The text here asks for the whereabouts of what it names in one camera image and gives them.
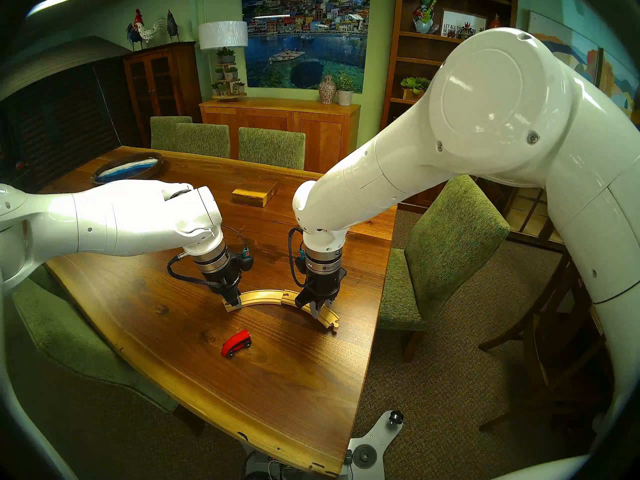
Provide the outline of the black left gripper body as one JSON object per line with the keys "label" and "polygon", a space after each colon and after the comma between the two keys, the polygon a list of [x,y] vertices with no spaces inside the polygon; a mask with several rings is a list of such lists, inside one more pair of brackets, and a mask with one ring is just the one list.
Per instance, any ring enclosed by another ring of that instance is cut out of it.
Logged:
{"label": "black left gripper body", "polygon": [[213,274],[213,282],[223,287],[213,287],[213,292],[222,295],[225,291],[239,289],[242,272],[253,268],[254,257],[252,255],[231,255],[229,263],[221,270]]}

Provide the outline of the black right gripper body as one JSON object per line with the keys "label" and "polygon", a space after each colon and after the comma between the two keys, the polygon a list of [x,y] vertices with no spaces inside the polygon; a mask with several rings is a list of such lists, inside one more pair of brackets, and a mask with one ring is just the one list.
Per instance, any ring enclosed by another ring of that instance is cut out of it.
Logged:
{"label": "black right gripper body", "polygon": [[326,300],[337,296],[341,280],[346,276],[347,271],[341,263],[319,264],[321,272],[318,273],[309,269],[308,264],[298,263],[298,271],[305,273],[305,282],[300,293],[314,293],[315,300]]}

